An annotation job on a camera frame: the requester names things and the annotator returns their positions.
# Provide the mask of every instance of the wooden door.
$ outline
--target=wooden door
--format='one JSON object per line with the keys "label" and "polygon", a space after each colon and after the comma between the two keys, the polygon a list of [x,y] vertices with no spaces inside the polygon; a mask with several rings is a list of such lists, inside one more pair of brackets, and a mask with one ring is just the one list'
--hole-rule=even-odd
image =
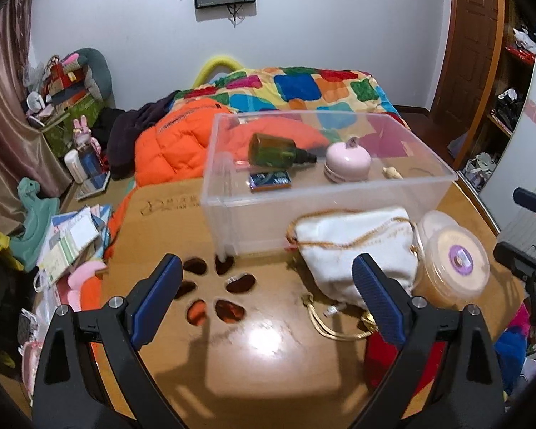
{"label": "wooden door", "polygon": [[445,61],[431,117],[458,137],[469,130],[479,106],[486,105],[496,75],[499,0],[453,0]]}

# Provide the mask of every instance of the dropper bottle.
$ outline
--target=dropper bottle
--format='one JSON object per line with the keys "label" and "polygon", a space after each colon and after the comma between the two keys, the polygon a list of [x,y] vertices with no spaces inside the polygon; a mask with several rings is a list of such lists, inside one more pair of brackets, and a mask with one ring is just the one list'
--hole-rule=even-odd
{"label": "dropper bottle", "polygon": [[316,155],[296,147],[284,137],[256,133],[250,139],[248,161],[255,166],[289,169],[293,164],[315,163]]}

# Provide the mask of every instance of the clear plastic box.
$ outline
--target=clear plastic box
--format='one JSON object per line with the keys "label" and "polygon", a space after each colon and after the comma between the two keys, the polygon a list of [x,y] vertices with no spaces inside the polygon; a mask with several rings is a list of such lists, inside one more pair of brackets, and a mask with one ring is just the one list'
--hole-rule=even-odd
{"label": "clear plastic box", "polygon": [[[276,122],[279,125],[276,130],[282,131],[284,137],[294,138],[290,137],[292,131],[302,141],[303,137],[312,137],[319,131],[325,137],[320,142],[326,144],[320,143],[309,150],[318,156],[316,164],[295,165],[288,170],[292,178],[290,189],[252,193],[250,174],[267,169],[248,163],[246,137],[254,132],[277,135]],[[372,156],[369,178],[363,182],[334,183],[323,172],[327,146],[351,137],[360,137],[359,143]],[[394,166],[403,179],[387,179],[383,168],[389,166]],[[457,178],[444,161],[389,114],[352,111],[219,114],[210,138],[200,204],[217,255],[222,259],[225,255],[288,247],[285,235],[290,222],[322,210],[369,211],[403,206],[409,217],[418,222],[438,206]]]}

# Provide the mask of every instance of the metal screw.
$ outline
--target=metal screw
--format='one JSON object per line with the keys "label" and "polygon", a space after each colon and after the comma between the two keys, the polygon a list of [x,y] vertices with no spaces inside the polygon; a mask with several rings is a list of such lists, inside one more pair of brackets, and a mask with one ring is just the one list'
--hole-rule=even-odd
{"label": "metal screw", "polygon": [[123,305],[123,297],[112,297],[109,299],[110,308],[119,308]]}
{"label": "metal screw", "polygon": [[67,305],[60,305],[55,309],[55,313],[58,316],[64,316],[67,314],[67,312],[70,310],[70,307]]}
{"label": "metal screw", "polygon": [[467,305],[466,310],[473,316],[478,316],[481,313],[481,309],[473,304]]}
{"label": "metal screw", "polygon": [[427,306],[427,300],[425,300],[423,297],[413,297],[411,303],[416,308],[424,308]]}

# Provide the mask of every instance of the gold drawstring cord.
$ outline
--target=gold drawstring cord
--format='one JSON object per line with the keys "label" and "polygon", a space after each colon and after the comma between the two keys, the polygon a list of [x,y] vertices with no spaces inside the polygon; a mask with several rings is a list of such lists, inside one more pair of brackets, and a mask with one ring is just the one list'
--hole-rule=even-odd
{"label": "gold drawstring cord", "polygon": [[318,316],[316,309],[314,308],[314,296],[310,293],[302,295],[302,301],[304,306],[306,306],[308,311],[308,316],[310,321],[314,326],[314,329],[323,337],[332,340],[339,340],[343,342],[362,340],[369,337],[373,332],[377,331],[377,326],[373,320],[373,316],[369,311],[364,312],[361,317],[361,321],[367,327],[366,332],[361,332],[360,334],[343,334],[342,332],[336,332],[333,329],[330,329]]}
{"label": "gold drawstring cord", "polygon": [[354,241],[349,243],[334,243],[334,242],[300,242],[296,238],[296,235],[294,234],[294,231],[296,229],[296,224],[305,218],[313,218],[316,216],[325,216],[330,214],[338,214],[338,213],[345,213],[347,215],[354,215],[361,213],[359,210],[326,210],[326,211],[320,211],[316,213],[306,214],[304,216],[300,216],[299,218],[294,219],[292,222],[290,222],[288,228],[286,229],[286,238],[287,240],[292,244],[296,245],[297,247],[301,246],[319,246],[321,248],[330,249],[330,250],[349,250],[350,248],[356,247],[370,238],[374,237],[380,232],[383,232],[385,229],[387,229],[393,222],[409,222],[411,224],[411,227],[413,228],[413,223],[410,221],[409,218],[403,218],[401,216],[396,216],[395,218],[391,218],[388,221],[385,221],[381,226],[376,227],[373,230],[370,230],[366,234],[363,234],[362,236],[356,238]]}

